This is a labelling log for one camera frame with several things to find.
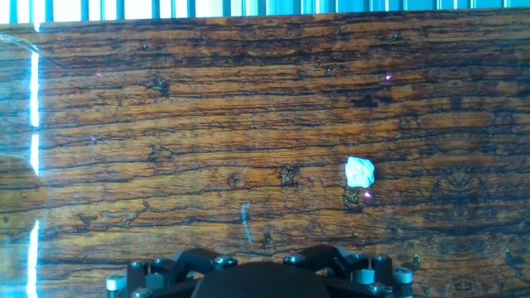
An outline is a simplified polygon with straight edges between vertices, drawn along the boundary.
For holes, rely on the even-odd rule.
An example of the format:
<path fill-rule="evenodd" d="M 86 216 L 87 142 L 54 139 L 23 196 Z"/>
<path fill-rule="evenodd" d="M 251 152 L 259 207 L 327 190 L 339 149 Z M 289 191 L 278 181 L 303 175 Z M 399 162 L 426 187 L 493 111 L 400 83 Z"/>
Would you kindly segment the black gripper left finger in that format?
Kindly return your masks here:
<path fill-rule="evenodd" d="M 237 265 L 233 255 L 205 248 L 179 250 L 169 257 L 155 257 L 151 261 L 133 260 L 124 273 L 107 277 L 106 297 L 153 297 L 157 291 L 193 281 L 196 273 L 205 276 Z"/>

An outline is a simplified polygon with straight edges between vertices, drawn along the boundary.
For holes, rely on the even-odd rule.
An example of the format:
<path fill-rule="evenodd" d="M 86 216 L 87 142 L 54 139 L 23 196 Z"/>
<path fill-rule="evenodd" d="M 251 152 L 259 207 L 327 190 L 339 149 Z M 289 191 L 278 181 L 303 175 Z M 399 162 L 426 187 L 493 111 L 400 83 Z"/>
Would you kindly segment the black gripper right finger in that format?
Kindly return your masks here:
<path fill-rule="evenodd" d="M 394 266 L 388 256 L 317 245 L 284 257 L 282 264 L 314 277 L 329 297 L 413 297 L 413 271 Z"/>

